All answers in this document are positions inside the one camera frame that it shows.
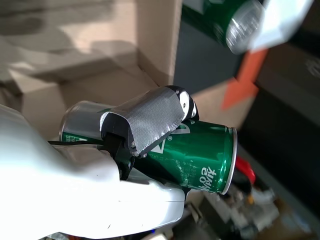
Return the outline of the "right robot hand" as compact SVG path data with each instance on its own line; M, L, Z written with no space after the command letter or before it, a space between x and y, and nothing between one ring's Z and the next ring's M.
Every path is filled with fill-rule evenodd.
M0 107L0 237L55 233L114 238L181 219L186 192L149 161L179 124L198 117L181 87L147 91L119 106L80 101L47 141L17 110Z

